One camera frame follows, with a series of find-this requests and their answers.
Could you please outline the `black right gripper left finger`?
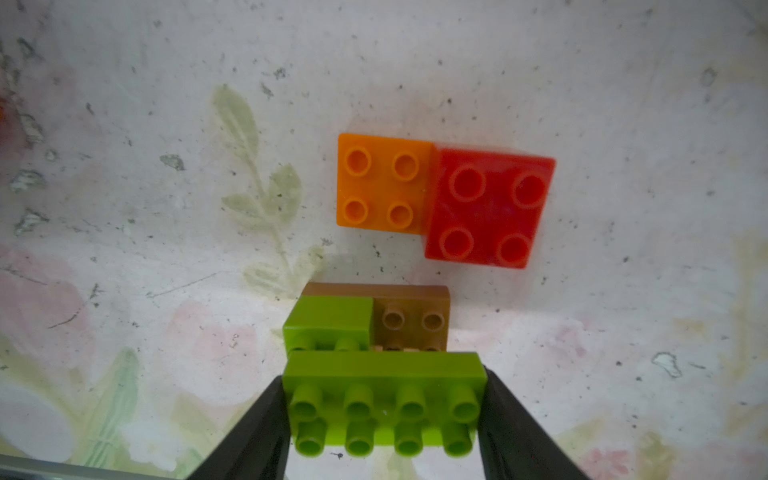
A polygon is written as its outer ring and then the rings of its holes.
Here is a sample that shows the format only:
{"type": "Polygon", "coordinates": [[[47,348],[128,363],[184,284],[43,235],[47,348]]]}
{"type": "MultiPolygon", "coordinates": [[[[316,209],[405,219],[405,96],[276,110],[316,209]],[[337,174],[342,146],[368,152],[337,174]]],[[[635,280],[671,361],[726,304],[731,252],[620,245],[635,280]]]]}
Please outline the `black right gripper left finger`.
{"type": "Polygon", "coordinates": [[[291,442],[282,377],[276,376],[190,480],[283,480],[291,442]]]}

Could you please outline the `red lego brick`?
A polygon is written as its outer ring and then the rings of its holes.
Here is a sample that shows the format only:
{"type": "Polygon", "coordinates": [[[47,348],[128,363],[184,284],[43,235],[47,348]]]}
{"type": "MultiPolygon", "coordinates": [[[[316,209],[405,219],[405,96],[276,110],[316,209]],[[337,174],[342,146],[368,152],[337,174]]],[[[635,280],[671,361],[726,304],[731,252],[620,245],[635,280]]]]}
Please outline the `red lego brick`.
{"type": "Polygon", "coordinates": [[[435,143],[422,234],[425,257],[525,268],[555,168],[550,157],[435,143]]]}

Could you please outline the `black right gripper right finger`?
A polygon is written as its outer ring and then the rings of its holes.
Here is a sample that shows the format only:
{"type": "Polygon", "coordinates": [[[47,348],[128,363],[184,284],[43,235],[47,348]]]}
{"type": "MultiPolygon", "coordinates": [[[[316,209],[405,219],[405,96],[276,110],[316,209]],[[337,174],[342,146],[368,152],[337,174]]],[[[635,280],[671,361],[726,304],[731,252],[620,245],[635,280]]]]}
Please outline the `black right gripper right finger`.
{"type": "Polygon", "coordinates": [[[587,480],[500,378],[487,373],[478,442],[487,480],[587,480]]]}

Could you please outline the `tan lego plate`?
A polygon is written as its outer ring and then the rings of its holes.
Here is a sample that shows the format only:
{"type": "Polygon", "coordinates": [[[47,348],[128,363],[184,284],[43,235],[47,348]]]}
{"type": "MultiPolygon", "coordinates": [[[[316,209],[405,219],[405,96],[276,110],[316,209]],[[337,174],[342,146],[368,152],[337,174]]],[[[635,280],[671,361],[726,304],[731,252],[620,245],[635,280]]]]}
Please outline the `tan lego plate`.
{"type": "Polygon", "coordinates": [[[373,346],[378,350],[447,349],[451,300],[446,286],[310,282],[302,294],[372,298],[373,346]]]}

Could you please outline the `green long lego brick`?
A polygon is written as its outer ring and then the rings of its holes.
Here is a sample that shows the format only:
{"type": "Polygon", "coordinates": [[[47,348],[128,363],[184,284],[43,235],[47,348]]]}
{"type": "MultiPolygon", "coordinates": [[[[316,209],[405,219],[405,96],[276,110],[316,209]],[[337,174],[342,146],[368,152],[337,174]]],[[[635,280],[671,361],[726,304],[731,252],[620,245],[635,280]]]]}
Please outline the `green long lego brick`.
{"type": "Polygon", "coordinates": [[[473,448],[487,385],[475,353],[297,351],[282,375],[296,450],[341,446],[366,457],[391,446],[404,457],[473,448]]]}

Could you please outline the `orange lego brick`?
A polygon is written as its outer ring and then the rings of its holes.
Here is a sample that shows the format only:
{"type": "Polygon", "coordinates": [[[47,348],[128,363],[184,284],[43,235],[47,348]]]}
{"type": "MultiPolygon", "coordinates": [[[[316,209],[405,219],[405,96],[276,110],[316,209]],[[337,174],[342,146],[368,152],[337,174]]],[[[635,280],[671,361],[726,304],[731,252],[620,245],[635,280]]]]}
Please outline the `orange lego brick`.
{"type": "Polygon", "coordinates": [[[421,234],[431,153],[427,141],[340,134],[337,224],[421,234]]]}

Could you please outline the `small green lego brick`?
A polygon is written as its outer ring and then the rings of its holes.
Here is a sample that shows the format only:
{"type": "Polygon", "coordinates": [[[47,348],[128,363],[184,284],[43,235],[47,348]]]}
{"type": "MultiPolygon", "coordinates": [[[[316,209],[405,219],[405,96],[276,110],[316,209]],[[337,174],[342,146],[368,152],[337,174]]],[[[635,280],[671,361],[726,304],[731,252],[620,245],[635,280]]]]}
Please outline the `small green lego brick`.
{"type": "Polygon", "coordinates": [[[368,351],[374,301],[370,297],[302,296],[283,325],[286,354],[295,351],[368,351]]]}

